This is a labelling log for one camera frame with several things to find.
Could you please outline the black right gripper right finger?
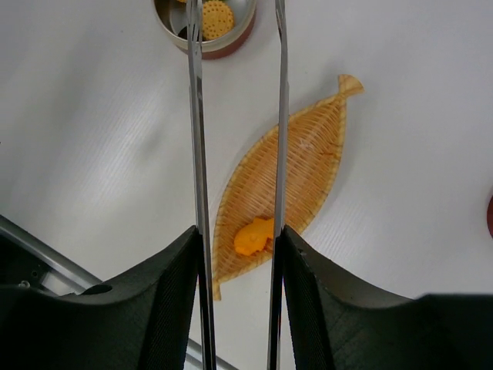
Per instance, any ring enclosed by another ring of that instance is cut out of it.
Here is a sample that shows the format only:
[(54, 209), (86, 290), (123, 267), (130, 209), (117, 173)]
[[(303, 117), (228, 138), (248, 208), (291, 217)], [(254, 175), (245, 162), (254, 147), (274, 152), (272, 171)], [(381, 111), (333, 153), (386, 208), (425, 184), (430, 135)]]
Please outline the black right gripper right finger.
[(385, 291), (282, 234), (283, 279), (298, 369), (490, 369), (487, 294)]

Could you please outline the stainless steel tongs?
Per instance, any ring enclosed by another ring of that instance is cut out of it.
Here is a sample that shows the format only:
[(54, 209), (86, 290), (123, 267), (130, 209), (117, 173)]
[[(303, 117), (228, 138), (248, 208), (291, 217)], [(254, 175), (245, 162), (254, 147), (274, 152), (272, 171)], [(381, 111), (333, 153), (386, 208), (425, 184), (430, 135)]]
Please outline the stainless steel tongs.
[[(270, 319), (267, 368), (280, 367), (280, 334), (283, 286), (283, 229), (285, 228), (289, 83), (286, 3), (275, 2), (280, 37), (280, 98), (277, 139), (277, 177), (274, 202), (273, 256), (270, 280)], [(203, 3), (186, 3), (187, 57), (189, 63), (189, 104), (193, 143), (193, 172), (196, 226), (202, 239), (203, 264), (199, 267), (202, 363), (204, 369), (216, 368), (213, 315), (212, 254), (206, 178), (206, 147), (202, 90), (202, 17)]]

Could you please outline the large round dotted biscuit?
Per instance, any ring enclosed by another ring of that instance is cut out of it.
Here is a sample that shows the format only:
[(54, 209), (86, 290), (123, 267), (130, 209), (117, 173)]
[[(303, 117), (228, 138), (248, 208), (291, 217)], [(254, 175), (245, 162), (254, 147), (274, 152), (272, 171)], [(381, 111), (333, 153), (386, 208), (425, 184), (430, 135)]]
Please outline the large round dotted biscuit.
[(231, 7), (223, 1), (203, 3), (203, 37), (214, 40), (225, 36), (235, 25)]

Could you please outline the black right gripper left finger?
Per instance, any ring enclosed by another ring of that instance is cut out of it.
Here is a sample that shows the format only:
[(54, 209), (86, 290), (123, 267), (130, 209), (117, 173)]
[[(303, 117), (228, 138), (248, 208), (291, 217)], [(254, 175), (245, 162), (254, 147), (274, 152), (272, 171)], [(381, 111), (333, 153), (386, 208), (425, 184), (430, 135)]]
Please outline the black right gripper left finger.
[(3, 369), (181, 369), (198, 275), (199, 234), (82, 294), (1, 288)]

